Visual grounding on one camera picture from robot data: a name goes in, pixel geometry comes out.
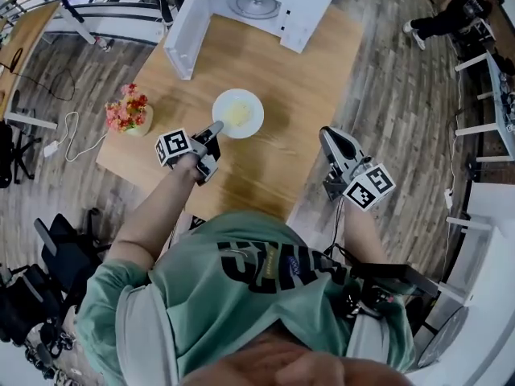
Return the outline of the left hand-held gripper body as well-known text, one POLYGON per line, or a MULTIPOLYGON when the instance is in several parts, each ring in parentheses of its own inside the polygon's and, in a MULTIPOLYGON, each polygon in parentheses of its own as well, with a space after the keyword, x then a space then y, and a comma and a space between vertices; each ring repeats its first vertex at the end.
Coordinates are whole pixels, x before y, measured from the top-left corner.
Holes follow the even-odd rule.
POLYGON ((218 170, 217 161, 220 158, 220 146, 216 136, 209 136, 207 128, 189 136, 184 128, 158 136, 155 151, 160 166, 171 169, 184 154, 194 154, 197 157, 196 168, 200 172, 203 185, 208 182, 218 170))

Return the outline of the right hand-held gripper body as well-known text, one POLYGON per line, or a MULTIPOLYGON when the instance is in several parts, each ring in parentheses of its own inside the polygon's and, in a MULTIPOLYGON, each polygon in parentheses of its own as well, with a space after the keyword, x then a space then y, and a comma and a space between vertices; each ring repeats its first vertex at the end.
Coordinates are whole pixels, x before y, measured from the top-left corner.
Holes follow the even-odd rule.
POLYGON ((331 201, 343 197, 362 211, 368 211, 396 187, 385 166, 370 156, 362 158, 352 170, 343 171, 340 175, 332 169, 323 186, 331 201))

